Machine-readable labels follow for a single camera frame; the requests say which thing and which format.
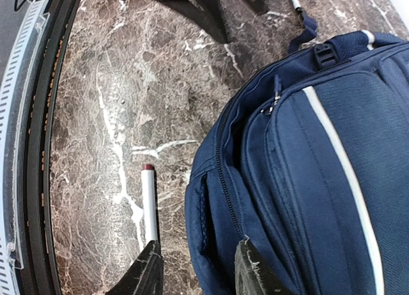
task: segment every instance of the white stripe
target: white stripe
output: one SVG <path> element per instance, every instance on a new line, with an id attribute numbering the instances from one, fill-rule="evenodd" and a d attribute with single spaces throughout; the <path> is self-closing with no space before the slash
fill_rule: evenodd
<path id="1" fill-rule="evenodd" d="M 373 43 L 375 42 L 375 35 L 368 30 L 361 30 L 368 37 L 368 49 L 373 50 Z"/>
<path id="2" fill-rule="evenodd" d="M 355 175 L 350 159 L 348 158 L 348 155 L 345 152 L 344 146 L 338 136 L 336 129 L 334 128 L 334 125 L 329 119 L 327 113 L 325 112 L 325 109 L 323 108 L 320 102 L 320 99 L 317 97 L 317 94 L 315 93 L 315 89 L 312 86 L 309 86 L 303 89 L 303 91 L 305 95 L 307 95 L 308 101 L 311 104 L 311 107 L 313 108 L 315 114 L 317 115 L 317 118 L 320 120 L 322 126 L 327 132 L 328 138 L 332 143 L 332 147 L 334 147 L 338 159 L 344 169 L 345 176 L 350 185 L 352 195 L 353 198 L 355 199 L 355 204 L 358 209 L 360 223 L 364 231 L 366 246 L 369 252 L 369 258 L 371 259 L 372 263 L 376 295 L 384 295 L 385 286 L 383 282 L 381 253 L 379 251 L 378 242 L 376 240 L 375 233 L 372 228 L 371 219 L 366 208 L 364 196 L 362 194 L 362 190 L 360 189 L 357 176 Z"/>

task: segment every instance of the blue strap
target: blue strap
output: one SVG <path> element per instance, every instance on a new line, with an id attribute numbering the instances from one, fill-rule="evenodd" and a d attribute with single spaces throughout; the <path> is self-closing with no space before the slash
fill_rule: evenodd
<path id="1" fill-rule="evenodd" d="M 302 24 L 304 25 L 304 30 L 300 35 L 291 40 L 288 47 L 288 54 L 296 52 L 301 44 L 307 43 L 317 37 L 317 22 L 308 16 L 302 8 L 299 8 L 298 10 L 302 19 Z"/>
<path id="2" fill-rule="evenodd" d="M 404 42 L 402 39 L 384 33 L 370 31 L 355 31 L 337 35 L 326 41 L 331 43 L 338 55 L 339 61 L 344 61 L 370 49 Z"/>

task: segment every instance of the strap buckle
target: strap buckle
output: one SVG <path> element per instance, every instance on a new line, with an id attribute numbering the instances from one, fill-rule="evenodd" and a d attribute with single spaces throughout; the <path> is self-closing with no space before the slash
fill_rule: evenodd
<path id="1" fill-rule="evenodd" d="M 319 44 L 314 46 L 315 60 L 318 67 L 323 70 L 338 63 L 339 58 L 337 52 L 329 43 Z"/>

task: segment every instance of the marble floor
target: marble floor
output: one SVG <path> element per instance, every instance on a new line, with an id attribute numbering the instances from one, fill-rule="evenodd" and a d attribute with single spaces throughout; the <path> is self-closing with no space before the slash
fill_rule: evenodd
<path id="1" fill-rule="evenodd" d="M 368 29 L 408 39 L 388 0 L 300 0 L 323 42 Z M 140 170 L 156 166 L 164 294 L 201 294 L 183 198 L 195 151 L 225 103 L 300 32 L 289 0 L 255 16 L 221 0 L 232 42 L 215 43 L 151 0 L 82 0 L 59 83 L 52 219 L 63 294 L 103 294 L 143 248 Z"/>

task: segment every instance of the black metal edge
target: black metal edge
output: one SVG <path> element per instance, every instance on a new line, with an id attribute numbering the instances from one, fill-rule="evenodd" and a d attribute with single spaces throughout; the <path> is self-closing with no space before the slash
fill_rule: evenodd
<path id="1" fill-rule="evenodd" d="M 61 288 L 59 284 L 58 267 L 56 254 L 54 250 L 54 238 L 52 235 L 52 220 L 51 220 L 51 204 L 50 204 L 50 152 L 51 152 L 51 137 L 52 137 L 52 121 L 54 119 L 54 108 L 57 98 L 58 82 L 63 67 L 63 61 L 65 57 L 66 48 L 68 46 L 68 39 L 70 37 L 72 25 L 77 14 L 77 8 L 81 0 L 75 0 L 71 15 L 68 18 L 68 22 L 65 24 L 65 33 L 63 38 L 59 42 L 58 57 L 55 60 L 54 66 L 54 78 L 52 78 L 52 87 L 50 88 L 49 98 L 50 102 L 46 103 L 46 109 L 48 108 L 48 123 L 47 130 L 45 131 L 45 159 L 44 165 L 46 168 L 43 173 L 43 189 L 44 189 L 44 211 L 45 211 L 45 236 L 49 247 L 49 259 L 52 268 L 52 278 L 54 285 L 56 286 L 56 294 L 61 294 Z"/>
<path id="2" fill-rule="evenodd" d="M 52 225 L 50 209 L 45 210 L 43 170 L 45 171 L 46 168 L 43 151 L 45 151 L 47 98 L 57 59 L 56 54 L 61 45 L 60 40 L 66 33 L 66 25 L 72 18 L 72 13 L 76 12 L 76 6 L 78 6 L 78 0 L 64 0 L 62 5 L 56 9 L 57 17 L 50 31 L 42 65 L 37 75 L 37 85 L 33 92 L 35 100 L 29 125 L 26 165 L 27 217 L 31 258 L 34 264 L 38 294 L 41 295 L 61 294 L 54 245 L 52 241 L 50 243 L 47 241 L 47 238 L 52 239 Z"/>
<path id="3" fill-rule="evenodd" d="M 27 92 L 29 93 L 28 98 L 31 97 L 31 101 L 27 101 L 24 105 L 27 107 L 26 110 L 30 110 L 33 100 L 32 92 L 38 81 L 38 73 L 41 69 L 43 54 L 46 49 L 52 27 L 55 23 L 56 13 L 58 12 L 61 4 L 64 0 L 52 0 L 48 6 L 49 19 L 47 25 L 45 26 L 44 32 L 42 34 L 42 39 L 40 40 L 37 53 L 34 57 L 35 63 L 33 63 L 33 70 L 31 72 L 32 79 L 28 79 Z M 23 141 L 20 147 L 16 149 L 18 151 L 19 165 L 17 170 L 17 177 L 21 178 L 21 181 L 17 183 L 17 204 L 18 204 L 18 216 L 19 216 L 19 226 L 18 231 L 20 233 L 20 240 L 22 242 L 22 258 L 24 263 L 24 268 L 16 270 L 16 276 L 20 287 L 21 294 L 37 294 L 37 283 L 34 276 L 34 264 L 32 262 L 31 245 L 29 242 L 29 231 L 28 225 L 29 220 L 27 217 L 27 179 L 26 179 L 26 164 L 27 164 L 27 142 L 28 142 L 28 128 L 29 128 L 30 117 L 27 115 L 26 119 L 22 120 L 21 130 Z"/>
<path id="4" fill-rule="evenodd" d="M 75 4 L 75 9 L 78 7 L 80 0 L 77 0 Z M 68 24 L 66 25 L 66 32 L 64 35 L 63 42 L 61 44 L 61 51 L 59 54 L 58 60 L 56 60 L 56 70 L 54 71 L 54 81 L 52 83 L 52 88 L 50 91 L 50 104 L 48 108 L 48 121 L 47 121 L 47 130 L 45 131 L 45 166 L 49 166 L 50 164 L 50 151 L 51 151 L 51 138 L 52 138 L 52 122 L 54 120 L 54 109 L 56 98 L 58 95 L 58 81 L 61 75 L 61 69 L 63 67 L 64 56 L 66 52 L 66 48 L 68 45 L 68 38 L 71 33 L 72 24 L 75 18 L 76 11 L 73 11 Z M 50 191 L 49 191 L 49 181 L 50 181 L 50 173 L 49 169 L 45 168 L 43 173 L 43 187 L 44 187 L 44 204 L 45 204 L 45 223 L 46 223 L 46 236 L 48 243 L 53 243 L 52 237 L 52 226 L 51 226 L 51 215 L 50 215 Z M 50 261 L 52 261 L 52 256 L 55 262 L 55 254 L 54 254 L 54 247 L 50 247 L 49 245 L 49 257 Z M 145 261 L 148 257 L 153 257 L 153 262 L 150 264 L 150 271 L 152 271 L 151 276 L 145 279 L 151 280 L 153 279 L 153 283 L 149 284 L 149 286 L 141 287 L 139 285 L 139 280 L 142 278 L 143 273 L 145 272 L 145 266 L 148 263 Z M 141 271 L 138 265 L 142 265 L 144 271 Z M 139 288 L 143 288 L 141 295 L 143 294 L 162 294 L 163 289 L 163 259 L 160 255 L 160 241 L 151 241 L 148 246 L 144 249 L 144 251 L 138 256 L 135 260 L 133 265 L 129 267 L 128 271 L 123 275 L 121 280 L 108 292 L 108 294 L 121 294 L 121 295 L 131 295 L 131 294 L 140 294 Z"/>

